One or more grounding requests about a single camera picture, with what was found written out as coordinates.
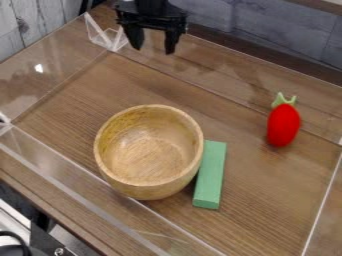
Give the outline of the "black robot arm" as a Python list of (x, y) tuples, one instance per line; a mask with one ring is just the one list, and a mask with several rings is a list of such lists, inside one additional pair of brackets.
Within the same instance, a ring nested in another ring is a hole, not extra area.
[(144, 29), (164, 32), (164, 51), (175, 52), (180, 36), (187, 32), (187, 12), (168, 0), (118, 0), (116, 22), (123, 27), (131, 46), (140, 50)]

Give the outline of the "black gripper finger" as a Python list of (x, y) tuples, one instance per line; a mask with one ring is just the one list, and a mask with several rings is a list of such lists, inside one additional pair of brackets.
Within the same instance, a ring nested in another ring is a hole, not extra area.
[(131, 46), (139, 50), (144, 43), (144, 31), (135, 24), (127, 24), (123, 26), (124, 33), (128, 38)]
[(175, 52), (176, 44), (179, 42), (182, 33), (179, 31), (167, 31), (164, 39), (164, 49), (166, 54), (172, 54)]

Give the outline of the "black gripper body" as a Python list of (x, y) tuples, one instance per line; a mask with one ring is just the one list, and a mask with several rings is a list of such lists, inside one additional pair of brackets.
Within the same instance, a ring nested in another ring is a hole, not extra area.
[(187, 12), (170, 0), (118, 0), (114, 4), (120, 25), (135, 24), (142, 28), (179, 31), (187, 30)]

